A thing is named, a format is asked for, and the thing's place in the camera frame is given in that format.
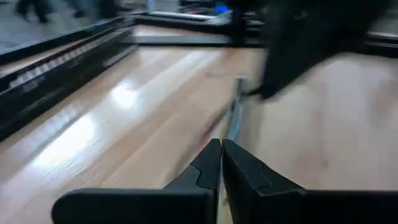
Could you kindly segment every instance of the black machine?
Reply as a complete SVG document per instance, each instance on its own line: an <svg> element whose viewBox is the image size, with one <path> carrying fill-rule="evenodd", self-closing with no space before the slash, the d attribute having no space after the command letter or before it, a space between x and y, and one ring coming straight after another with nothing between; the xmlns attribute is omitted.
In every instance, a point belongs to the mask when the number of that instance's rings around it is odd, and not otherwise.
<svg viewBox="0 0 398 224"><path fill-rule="evenodd" d="M235 224L396 223L398 192L307 190L233 141L213 139L161 190L81 189L52 209L64 223L217 223L220 167Z"/></svg>
<svg viewBox="0 0 398 224"><path fill-rule="evenodd" d="M228 24L201 19L183 21L154 13L134 16L106 27L74 49L45 58L10 80L0 105L0 131L15 130L115 64L138 46L257 47L269 56L258 88L244 94L272 98L306 70L344 51L398 56L397 39L367 34L387 9L388 1L269 1L265 21L250 23L248 10L263 2L231 0ZM149 24L223 36L134 37L123 29ZM42 70L28 81L27 72ZM66 82L67 73L76 80ZM0 137L10 133L0 132ZM52 209L55 224L64 223L208 223L217 222L220 174L235 224L247 223L397 223L398 192L309 190L281 176L232 140L213 139L191 164L160 190L80 189L58 199Z"/></svg>

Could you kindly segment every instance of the blue object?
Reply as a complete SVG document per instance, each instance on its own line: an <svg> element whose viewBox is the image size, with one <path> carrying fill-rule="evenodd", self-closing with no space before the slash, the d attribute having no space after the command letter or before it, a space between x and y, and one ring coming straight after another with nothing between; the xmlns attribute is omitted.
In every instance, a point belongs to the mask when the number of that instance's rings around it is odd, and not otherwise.
<svg viewBox="0 0 398 224"><path fill-rule="evenodd" d="M222 14L224 12L228 11L228 6L224 6L224 5L216 5L215 7L215 14Z"/></svg>

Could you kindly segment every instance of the person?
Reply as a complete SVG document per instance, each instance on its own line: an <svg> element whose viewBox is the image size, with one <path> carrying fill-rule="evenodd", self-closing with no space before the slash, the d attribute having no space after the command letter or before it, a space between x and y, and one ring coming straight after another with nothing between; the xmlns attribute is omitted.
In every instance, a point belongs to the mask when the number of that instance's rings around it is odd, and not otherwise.
<svg viewBox="0 0 398 224"><path fill-rule="evenodd" d="M66 2L72 9L75 10L75 12L73 13L74 18L78 19L86 16L85 11L83 10L81 0L66 0Z"/></svg>
<svg viewBox="0 0 398 224"><path fill-rule="evenodd" d="M48 23L45 13L45 2L43 0L19 0L16 7L16 12L20 14L26 21L29 22L27 18L27 10L30 5L33 5L36 16L39 18L40 23Z"/></svg>

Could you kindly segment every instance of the person's leg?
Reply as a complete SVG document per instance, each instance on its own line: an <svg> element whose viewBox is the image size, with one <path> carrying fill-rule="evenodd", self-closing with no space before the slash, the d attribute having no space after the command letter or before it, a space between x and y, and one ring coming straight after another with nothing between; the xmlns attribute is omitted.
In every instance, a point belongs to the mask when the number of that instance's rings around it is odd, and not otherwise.
<svg viewBox="0 0 398 224"><path fill-rule="evenodd" d="M111 19L117 16L116 4L114 1L97 0L96 2L101 19Z"/></svg>
<svg viewBox="0 0 398 224"><path fill-rule="evenodd" d="M68 0L69 5L75 10L73 16L75 18L81 18L85 16L83 6L81 5L81 0Z"/></svg>
<svg viewBox="0 0 398 224"><path fill-rule="evenodd" d="M50 4L49 0L42 0L41 1L42 9L44 10L44 13L46 15L54 13L55 9L54 7Z"/></svg>
<svg viewBox="0 0 398 224"><path fill-rule="evenodd" d="M25 20L27 14L27 8L30 5L30 0L19 0L16 6L16 11L24 17Z"/></svg>
<svg viewBox="0 0 398 224"><path fill-rule="evenodd" d="M98 0L82 0L81 3L86 15L90 18L92 23L100 20L98 15Z"/></svg>
<svg viewBox="0 0 398 224"><path fill-rule="evenodd" d="M45 8L44 8L44 2L42 0L31 0L31 3L33 4L33 7L35 9L36 16L39 18L41 23L48 23L48 19L45 16Z"/></svg>

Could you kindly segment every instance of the wooden lane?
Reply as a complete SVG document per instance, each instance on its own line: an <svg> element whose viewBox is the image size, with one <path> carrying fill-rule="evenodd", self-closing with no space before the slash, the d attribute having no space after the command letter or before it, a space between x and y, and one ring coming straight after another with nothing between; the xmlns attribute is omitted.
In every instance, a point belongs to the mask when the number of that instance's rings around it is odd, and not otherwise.
<svg viewBox="0 0 398 224"><path fill-rule="evenodd" d="M199 152L246 54L139 49L3 141L0 223L50 223L80 187L163 187Z"/></svg>
<svg viewBox="0 0 398 224"><path fill-rule="evenodd" d="M79 42L81 42L83 40L84 39L78 40L78 41L75 41L75 42L60 46L60 47L56 47L54 49L51 49L51 50L48 50L48 51L45 51L45 52L42 52L42 53L39 53L37 55L31 56L31 57L27 57L25 59L22 59L22 60L19 60L19 61L16 61L16 62L12 62L12 63L9 63L7 65L0 66L0 77L3 77L5 75L7 75L7 74L15 72L18 69L21 69L21 68L26 67L26 66L28 66L30 64L33 64L33 63L35 63L35 62L37 62L39 60L42 60L45 57L51 56L51 55L53 55L53 54L55 54L57 52L60 52L61 50L66 49L68 47L71 47L71 46L73 46L73 45L75 45L75 44L77 44L77 43L79 43Z"/></svg>
<svg viewBox="0 0 398 224"><path fill-rule="evenodd" d="M273 102L245 107L238 143L310 189L398 190L397 60L339 55Z"/></svg>

